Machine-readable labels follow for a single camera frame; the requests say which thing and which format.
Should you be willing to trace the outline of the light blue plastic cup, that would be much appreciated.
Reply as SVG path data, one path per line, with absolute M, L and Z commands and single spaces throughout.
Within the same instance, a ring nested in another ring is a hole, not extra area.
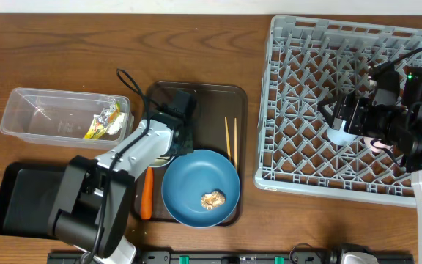
M 327 129 L 327 137 L 330 142 L 338 146 L 345 146 L 351 144 L 357 138 L 356 135 L 346 133 L 343 130 L 334 130 L 332 128 Z

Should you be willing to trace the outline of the pink plastic cup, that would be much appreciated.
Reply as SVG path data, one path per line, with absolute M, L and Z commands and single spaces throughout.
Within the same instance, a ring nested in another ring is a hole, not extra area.
M 381 153 L 384 150 L 391 151 L 393 149 L 392 146 L 383 144 L 379 139 L 364 137 L 363 141 L 366 147 L 369 148 L 373 153 Z

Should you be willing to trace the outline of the light blue small bowl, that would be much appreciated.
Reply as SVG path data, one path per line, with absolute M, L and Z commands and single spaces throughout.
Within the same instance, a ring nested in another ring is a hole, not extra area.
M 164 155 L 156 158 L 149 166 L 152 168 L 159 168 L 168 165 L 174 160 L 172 155 Z

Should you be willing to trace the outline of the white tissue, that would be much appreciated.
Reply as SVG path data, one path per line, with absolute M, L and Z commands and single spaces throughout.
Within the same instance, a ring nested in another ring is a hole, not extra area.
M 119 116 L 109 125 L 106 133 L 108 135 L 117 134 L 123 126 L 127 124 L 127 115 L 126 113 L 121 112 Z

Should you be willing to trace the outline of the yellow green snack wrapper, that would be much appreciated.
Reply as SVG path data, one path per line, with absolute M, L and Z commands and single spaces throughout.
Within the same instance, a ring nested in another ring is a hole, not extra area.
M 120 113 L 120 103 L 114 98 L 109 98 L 107 106 L 99 114 L 94 115 L 89 130 L 83 139 L 100 139 Z

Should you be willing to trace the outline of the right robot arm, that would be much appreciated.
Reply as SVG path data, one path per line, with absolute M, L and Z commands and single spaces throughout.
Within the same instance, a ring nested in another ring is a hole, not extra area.
M 374 97 L 355 92 L 321 100 L 317 108 L 329 127 L 393 146 L 410 174 L 418 215 L 418 261 L 422 263 L 422 67 L 411 67 L 406 81 L 392 66 L 371 72 Z

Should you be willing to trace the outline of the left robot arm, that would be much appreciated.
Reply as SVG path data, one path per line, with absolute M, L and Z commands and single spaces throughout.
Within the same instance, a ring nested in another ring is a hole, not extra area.
M 137 129 L 94 159 L 74 157 L 59 185 L 47 234 L 85 252 L 78 263 L 131 263 L 136 248 L 124 237 L 137 178 L 164 155 L 193 152 L 197 101 L 178 91 L 171 104 L 147 112 Z

